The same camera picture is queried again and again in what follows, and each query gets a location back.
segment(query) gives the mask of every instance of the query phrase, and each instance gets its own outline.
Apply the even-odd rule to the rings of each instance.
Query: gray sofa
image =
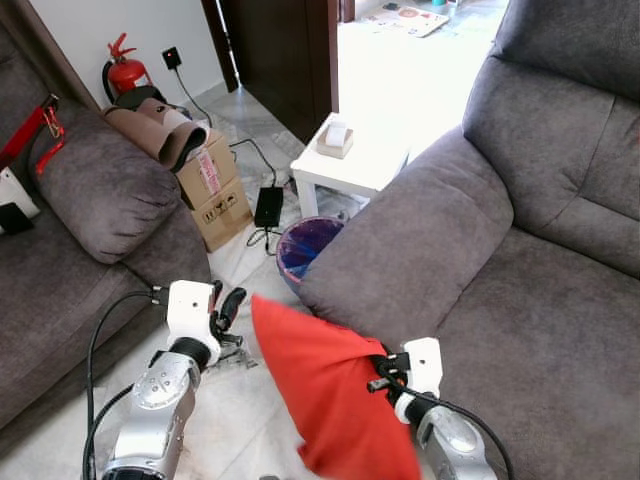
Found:
[[[442,398],[494,427],[518,479],[640,472],[639,14],[511,0],[462,126],[302,282],[393,349],[438,337]]]
[[[47,94],[0,28],[0,146]],[[85,358],[92,330],[114,300],[174,279],[211,279],[174,176],[97,113],[63,100],[59,116],[66,144],[44,173],[33,169],[53,144],[46,129],[31,155],[12,166],[41,213],[32,230],[0,236],[0,427]],[[103,346],[98,369],[161,319],[148,299],[122,305],[99,339],[118,332]],[[84,375],[73,375],[67,382],[79,393]]]

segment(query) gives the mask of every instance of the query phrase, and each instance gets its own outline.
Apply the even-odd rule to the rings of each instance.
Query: sofa armrest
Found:
[[[457,128],[311,263],[301,298],[320,317],[398,348],[435,333],[512,219],[504,184]]]
[[[29,159],[44,199],[96,260],[113,264],[131,253],[180,202],[175,177],[111,128],[98,114],[61,102],[65,145],[44,173],[35,163],[53,144],[39,135]]]

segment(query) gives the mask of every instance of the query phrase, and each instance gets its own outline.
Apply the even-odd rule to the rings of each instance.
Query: wall socket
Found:
[[[182,65],[182,60],[180,60],[180,55],[178,55],[178,49],[176,47],[171,47],[162,52],[162,58],[164,58],[164,63],[167,64],[169,70],[175,70],[178,68],[178,65]]]

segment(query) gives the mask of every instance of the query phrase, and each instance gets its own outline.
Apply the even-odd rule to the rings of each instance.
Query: brown cardboard box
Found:
[[[253,221],[249,202],[239,178],[235,178],[191,215],[204,238],[207,251],[213,252]]]
[[[207,145],[192,152],[176,176],[192,209],[217,195],[236,176],[233,155],[224,135],[211,130]]]

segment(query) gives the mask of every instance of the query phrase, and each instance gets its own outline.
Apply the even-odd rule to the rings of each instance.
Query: dark wooden door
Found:
[[[228,70],[226,39],[212,18],[215,0],[202,4]],[[240,83],[308,142],[326,116],[338,111],[337,0],[220,0],[220,7]]]

